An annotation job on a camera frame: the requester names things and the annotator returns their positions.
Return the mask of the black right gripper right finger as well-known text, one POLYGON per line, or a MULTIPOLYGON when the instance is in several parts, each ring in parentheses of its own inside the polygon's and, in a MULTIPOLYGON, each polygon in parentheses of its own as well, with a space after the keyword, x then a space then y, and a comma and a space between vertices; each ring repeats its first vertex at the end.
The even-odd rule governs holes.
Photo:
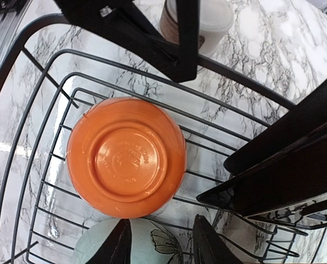
POLYGON ((239 263, 208 220, 197 214, 193 225, 194 263, 239 263))

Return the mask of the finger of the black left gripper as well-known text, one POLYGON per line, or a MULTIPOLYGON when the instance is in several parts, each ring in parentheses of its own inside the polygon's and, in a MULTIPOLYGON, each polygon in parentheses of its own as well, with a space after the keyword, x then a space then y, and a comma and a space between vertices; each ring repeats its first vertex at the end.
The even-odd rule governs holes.
POLYGON ((141 57, 171 80, 194 80, 198 66, 199 1, 177 1, 179 43, 166 41, 133 1, 58 0, 72 24, 141 57))

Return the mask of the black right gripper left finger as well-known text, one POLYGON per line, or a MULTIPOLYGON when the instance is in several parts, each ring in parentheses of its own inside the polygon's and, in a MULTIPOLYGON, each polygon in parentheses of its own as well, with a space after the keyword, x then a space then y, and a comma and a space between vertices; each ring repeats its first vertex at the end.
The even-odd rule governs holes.
POLYGON ((88 263, 130 264, 131 250, 130 220, 121 219, 88 263))

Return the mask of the light green ceramic bowl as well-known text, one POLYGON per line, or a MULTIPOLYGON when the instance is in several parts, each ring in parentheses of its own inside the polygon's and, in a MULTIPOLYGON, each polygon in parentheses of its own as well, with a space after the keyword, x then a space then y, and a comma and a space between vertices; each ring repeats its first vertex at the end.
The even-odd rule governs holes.
MULTIPOLYGON (((77 241, 72 263, 86 263, 118 224, 106 219, 90 227, 77 241)), ((176 236, 161 224, 148 219, 131 219, 131 263, 184 263, 184 254, 176 236)))

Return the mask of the brown grey metal-lined cup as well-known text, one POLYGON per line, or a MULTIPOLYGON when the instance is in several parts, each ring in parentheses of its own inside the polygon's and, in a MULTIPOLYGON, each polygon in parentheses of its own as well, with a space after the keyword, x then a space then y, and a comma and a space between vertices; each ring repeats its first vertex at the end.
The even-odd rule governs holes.
MULTIPOLYGON (((200 1, 199 53, 211 57, 234 21, 234 13, 227 1, 200 1)), ((179 44, 177 8, 175 1, 166 1, 159 22, 160 33, 179 44)))

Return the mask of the white ceramic bowl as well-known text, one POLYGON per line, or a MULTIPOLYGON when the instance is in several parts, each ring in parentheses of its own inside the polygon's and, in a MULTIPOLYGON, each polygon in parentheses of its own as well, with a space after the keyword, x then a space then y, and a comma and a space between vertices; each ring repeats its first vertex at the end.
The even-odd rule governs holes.
POLYGON ((109 98, 79 118, 66 161, 75 190, 90 206, 111 217, 138 218, 178 191, 186 141, 162 108, 133 97, 109 98))

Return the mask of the black wire dish rack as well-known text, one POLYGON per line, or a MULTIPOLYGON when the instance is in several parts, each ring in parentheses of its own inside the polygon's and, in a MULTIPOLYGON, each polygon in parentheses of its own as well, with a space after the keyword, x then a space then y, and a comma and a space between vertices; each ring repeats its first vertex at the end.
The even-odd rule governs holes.
POLYGON ((181 127, 183 183, 148 219, 174 234, 193 263, 194 217, 204 215, 242 260, 327 263, 327 227, 304 232, 205 206, 196 196, 230 179, 224 161, 287 112, 208 69, 174 84, 137 56, 48 15, 25 28, 0 78, 0 263, 70 263, 81 235, 107 216, 73 187, 66 148, 78 119, 102 100, 133 96, 181 127))

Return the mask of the white square floral plate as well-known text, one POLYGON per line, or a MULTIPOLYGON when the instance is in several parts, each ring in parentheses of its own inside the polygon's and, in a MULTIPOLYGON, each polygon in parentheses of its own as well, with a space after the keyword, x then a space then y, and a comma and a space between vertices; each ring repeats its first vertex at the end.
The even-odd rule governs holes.
POLYGON ((197 196, 203 204, 285 227, 327 227, 327 138, 197 196))

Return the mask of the black square floral plate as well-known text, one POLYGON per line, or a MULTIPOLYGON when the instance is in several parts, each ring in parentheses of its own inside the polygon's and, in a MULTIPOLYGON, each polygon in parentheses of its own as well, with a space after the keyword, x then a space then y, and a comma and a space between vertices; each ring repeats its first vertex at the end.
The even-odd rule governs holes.
POLYGON ((224 168, 233 175, 260 164, 327 123, 327 79, 287 114, 233 153, 224 168))

